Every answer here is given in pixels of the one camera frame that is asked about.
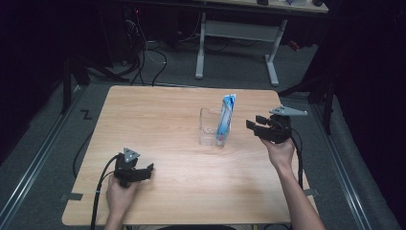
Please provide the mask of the black metal stand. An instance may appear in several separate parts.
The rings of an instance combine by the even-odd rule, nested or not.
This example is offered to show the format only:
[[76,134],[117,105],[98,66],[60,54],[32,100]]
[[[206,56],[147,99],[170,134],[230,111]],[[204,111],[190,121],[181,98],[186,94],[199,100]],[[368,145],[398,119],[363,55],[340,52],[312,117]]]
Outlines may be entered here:
[[128,74],[128,71],[122,73],[113,73],[110,70],[98,65],[96,62],[91,61],[86,57],[81,56],[69,56],[63,63],[63,101],[61,113],[64,114],[68,111],[72,103],[72,79],[76,80],[79,86],[88,86],[90,84],[90,77],[86,68],[91,67],[103,76],[113,81],[126,81],[124,75]]
[[280,97],[286,97],[295,92],[308,92],[307,101],[310,104],[324,103],[322,123],[325,132],[330,134],[330,119],[333,112],[334,79],[321,76],[312,80],[305,80],[279,92],[278,95]]

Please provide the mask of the metal floor rail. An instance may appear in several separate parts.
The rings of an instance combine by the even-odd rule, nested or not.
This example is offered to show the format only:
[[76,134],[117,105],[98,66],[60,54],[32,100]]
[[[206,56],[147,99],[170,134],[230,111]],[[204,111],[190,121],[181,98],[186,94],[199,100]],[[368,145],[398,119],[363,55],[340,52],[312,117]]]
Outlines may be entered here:
[[366,215],[359,195],[355,191],[349,174],[345,169],[339,151],[332,139],[332,136],[327,133],[324,127],[322,109],[319,105],[315,104],[311,104],[309,108],[313,114],[313,117],[317,121],[317,126],[321,130],[325,142],[327,143],[329,157],[336,172],[336,177],[343,190],[344,196],[346,198],[347,204],[350,207],[350,211],[352,213],[352,216],[354,217],[358,230],[372,230],[371,222]]
[[72,107],[76,105],[77,101],[82,97],[85,90],[85,87],[75,87],[74,91],[72,92],[72,101],[68,104],[67,108],[63,108],[62,112],[58,114],[55,123],[44,138],[43,143],[35,152],[35,156],[33,156],[32,159],[29,159],[26,156],[23,157],[23,160],[30,162],[30,165],[20,176],[18,183],[13,187],[12,194],[8,197],[7,203],[0,210],[0,230],[7,230],[9,227],[15,213],[19,209],[26,194],[31,189],[48,156],[50,155],[50,149],[54,144],[55,139],[59,135],[62,127],[66,123],[66,120],[72,111]]

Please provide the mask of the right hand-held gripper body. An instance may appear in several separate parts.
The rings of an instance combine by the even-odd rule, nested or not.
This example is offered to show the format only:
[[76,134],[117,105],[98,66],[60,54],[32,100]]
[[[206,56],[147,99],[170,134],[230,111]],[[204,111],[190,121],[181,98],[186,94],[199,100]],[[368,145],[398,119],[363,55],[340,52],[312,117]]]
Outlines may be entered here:
[[271,109],[269,113],[270,116],[267,118],[269,120],[268,125],[261,125],[255,122],[258,126],[265,127],[265,130],[254,131],[254,135],[275,144],[282,143],[292,136],[292,116],[307,115],[305,110],[299,110],[284,105]]

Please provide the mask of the clear plastic holder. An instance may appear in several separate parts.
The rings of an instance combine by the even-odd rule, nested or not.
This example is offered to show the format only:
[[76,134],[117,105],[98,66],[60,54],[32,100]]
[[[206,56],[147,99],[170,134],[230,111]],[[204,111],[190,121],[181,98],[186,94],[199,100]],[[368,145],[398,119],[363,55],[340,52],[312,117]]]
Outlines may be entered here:
[[217,146],[214,140],[221,109],[201,108],[199,117],[199,144]]

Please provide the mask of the person's left hand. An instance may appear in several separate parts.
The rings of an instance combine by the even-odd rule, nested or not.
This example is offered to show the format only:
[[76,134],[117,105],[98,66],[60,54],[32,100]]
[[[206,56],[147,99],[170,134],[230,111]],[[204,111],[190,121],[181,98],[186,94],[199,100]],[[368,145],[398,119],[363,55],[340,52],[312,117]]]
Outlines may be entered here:
[[128,188],[125,188],[114,175],[109,176],[106,192],[109,219],[122,220],[124,218],[134,200],[138,185],[138,182],[132,182]]

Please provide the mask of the desk with white metal frame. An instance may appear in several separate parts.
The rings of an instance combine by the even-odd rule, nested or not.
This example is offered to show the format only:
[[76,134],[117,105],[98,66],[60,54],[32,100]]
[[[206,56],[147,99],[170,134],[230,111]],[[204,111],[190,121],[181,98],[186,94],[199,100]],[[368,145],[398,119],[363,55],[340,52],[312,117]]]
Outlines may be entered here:
[[[202,6],[208,7],[214,3],[224,4],[226,7],[243,7],[245,10],[252,8],[253,10],[265,10],[267,12],[297,12],[310,13],[311,15],[328,13],[328,7],[324,0],[203,0]],[[273,46],[270,52],[264,56],[264,61],[271,84],[273,86],[279,85],[274,58],[287,24],[285,16],[277,25],[232,22],[227,19],[208,19],[204,12],[201,13],[200,19],[199,50],[195,68],[195,77],[197,79],[202,79],[204,76],[205,39],[207,36],[213,36],[272,43]]]

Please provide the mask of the person's right hand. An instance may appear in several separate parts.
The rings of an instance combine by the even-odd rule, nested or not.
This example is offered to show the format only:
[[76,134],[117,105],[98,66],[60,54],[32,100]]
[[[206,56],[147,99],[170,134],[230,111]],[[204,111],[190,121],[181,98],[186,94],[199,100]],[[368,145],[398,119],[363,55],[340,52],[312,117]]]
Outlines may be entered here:
[[271,164],[278,173],[292,173],[292,159],[295,146],[291,139],[275,144],[271,141],[261,139],[268,150]]

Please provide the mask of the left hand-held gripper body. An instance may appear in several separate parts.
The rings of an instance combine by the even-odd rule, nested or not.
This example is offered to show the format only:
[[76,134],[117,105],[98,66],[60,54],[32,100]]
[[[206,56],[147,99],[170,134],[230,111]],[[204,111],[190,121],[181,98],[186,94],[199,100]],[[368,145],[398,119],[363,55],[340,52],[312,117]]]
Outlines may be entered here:
[[146,173],[145,170],[135,169],[139,156],[138,152],[129,148],[124,148],[124,151],[118,154],[114,176],[122,187],[128,188],[132,182],[138,182],[135,181],[137,174]]

